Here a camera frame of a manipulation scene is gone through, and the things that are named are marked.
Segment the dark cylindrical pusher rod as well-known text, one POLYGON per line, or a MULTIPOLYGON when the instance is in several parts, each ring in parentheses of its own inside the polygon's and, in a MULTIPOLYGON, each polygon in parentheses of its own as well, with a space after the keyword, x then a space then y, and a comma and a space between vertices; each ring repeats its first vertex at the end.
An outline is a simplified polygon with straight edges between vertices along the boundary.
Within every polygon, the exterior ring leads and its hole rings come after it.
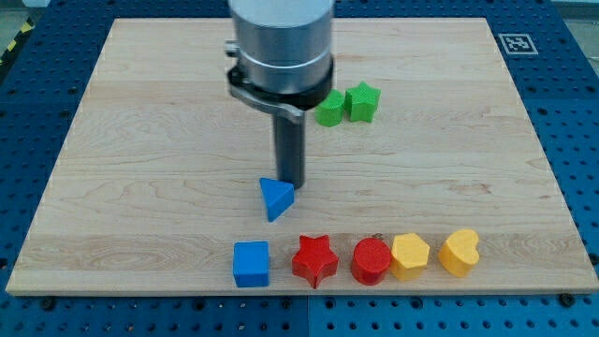
POLYGON ((305 123, 272 118, 277 177, 302 188, 305 183, 305 123))

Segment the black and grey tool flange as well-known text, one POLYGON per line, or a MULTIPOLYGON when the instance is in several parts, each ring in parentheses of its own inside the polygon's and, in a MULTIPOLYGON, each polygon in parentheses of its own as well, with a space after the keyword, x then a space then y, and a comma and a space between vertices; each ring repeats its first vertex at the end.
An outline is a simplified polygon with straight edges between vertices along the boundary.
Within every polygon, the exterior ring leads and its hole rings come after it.
POLYGON ((334 60, 331 59, 324 79, 315 86, 295 94, 280 94, 255 86, 238 65, 226 74, 228 90, 233 97, 255 110, 282 117, 292 124, 302 124, 305 111, 316 107, 329 95, 333 76, 334 60))

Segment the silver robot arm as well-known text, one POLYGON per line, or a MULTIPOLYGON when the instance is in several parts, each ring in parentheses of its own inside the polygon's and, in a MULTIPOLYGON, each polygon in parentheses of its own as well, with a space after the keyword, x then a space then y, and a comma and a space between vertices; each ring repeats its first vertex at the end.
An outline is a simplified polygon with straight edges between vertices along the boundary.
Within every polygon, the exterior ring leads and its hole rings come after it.
POLYGON ((229 0, 236 60, 227 72, 230 94, 272 119, 277 178, 305 182, 306 111, 332 88, 331 0, 229 0))

